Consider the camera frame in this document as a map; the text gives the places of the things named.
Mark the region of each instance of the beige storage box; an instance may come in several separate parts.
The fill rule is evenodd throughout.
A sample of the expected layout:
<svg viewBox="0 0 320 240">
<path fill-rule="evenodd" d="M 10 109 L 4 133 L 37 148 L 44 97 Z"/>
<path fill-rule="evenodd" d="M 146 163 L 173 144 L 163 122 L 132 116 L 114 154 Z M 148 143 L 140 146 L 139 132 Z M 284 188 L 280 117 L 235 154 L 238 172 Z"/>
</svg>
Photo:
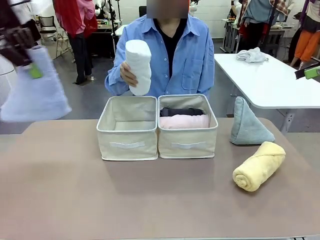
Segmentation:
<svg viewBox="0 0 320 240">
<path fill-rule="evenodd" d="M 152 96 L 114 96 L 96 126 L 103 160 L 158 158 L 158 103 Z"/>
<path fill-rule="evenodd" d="M 158 126 L 158 149 L 164 159 L 201 159 L 215 156 L 218 122 L 206 96 L 165 95 L 158 98 L 158 122 L 163 108 L 195 108 L 209 115 L 209 128 L 163 129 Z"/>
</svg>

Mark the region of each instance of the plaid shirt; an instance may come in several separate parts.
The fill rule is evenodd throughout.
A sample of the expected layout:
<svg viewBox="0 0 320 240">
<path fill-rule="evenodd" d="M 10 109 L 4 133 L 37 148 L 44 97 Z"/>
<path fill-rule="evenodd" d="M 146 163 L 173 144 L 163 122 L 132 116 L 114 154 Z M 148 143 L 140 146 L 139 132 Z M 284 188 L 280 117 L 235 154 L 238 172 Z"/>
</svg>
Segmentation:
<svg viewBox="0 0 320 240">
<path fill-rule="evenodd" d="M 256 0 L 243 0 L 242 1 L 242 8 L 241 8 L 241 12 L 240 12 L 240 18 L 238 21 L 238 28 L 241 26 L 242 24 L 242 20 L 243 20 L 243 16 L 245 14 L 245 12 L 247 11 L 247 7 L 250 4 L 251 1 L 256 1 Z M 271 6 L 275 5 L 275 0 L 269 0 Z M 288 8 L 286 6 L 286 1 L 285 0 L 279 0 L 277 5 L 276 5 L 276 9 L 283 13 L 284 15 L 288 16 Z"/>
</svg>

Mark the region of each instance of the pink rolled towel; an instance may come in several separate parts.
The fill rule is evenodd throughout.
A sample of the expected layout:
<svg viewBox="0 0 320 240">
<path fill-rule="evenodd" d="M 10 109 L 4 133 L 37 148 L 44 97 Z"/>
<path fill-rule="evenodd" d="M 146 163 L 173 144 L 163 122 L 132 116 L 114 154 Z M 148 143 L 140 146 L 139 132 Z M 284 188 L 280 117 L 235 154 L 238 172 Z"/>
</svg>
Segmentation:
<svg viewBox="0 0 320 240">
<path fill-rule="evenodd" d="M 163 129 L 207 129 L 209 128 L 209 116 L 162 116 L 159 124 Z"/>
</svg>

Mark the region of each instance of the basket handle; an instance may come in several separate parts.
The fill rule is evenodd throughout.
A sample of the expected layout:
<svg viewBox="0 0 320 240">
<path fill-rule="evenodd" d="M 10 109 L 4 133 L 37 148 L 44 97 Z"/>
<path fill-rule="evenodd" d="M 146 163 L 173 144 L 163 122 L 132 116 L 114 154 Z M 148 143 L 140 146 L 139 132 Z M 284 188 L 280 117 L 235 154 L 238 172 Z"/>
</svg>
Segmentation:
<svg viewBox="0 0 320 240">
<path fill-rule="evenodd" d="M 136 149 L 139 147 L 145 146 L 144 141 L 140 142 L 135 142 L 135 143 L 130 143 L 130 144 L 123 144 L 123 143 L 118 143 L 118 142 L 110 142 L 110 147 L 113 148 L 119 148 L 119 149 Z"/>
<path fill-rule="evenodd" d="M 198 143 L 191 143 L 191 144 L 181 144 L 181 143 L 171 143 L 171 147 L 174 149 L 203 149 L 207 147 L 207 142 L 202 141 Z"/>
</svg>

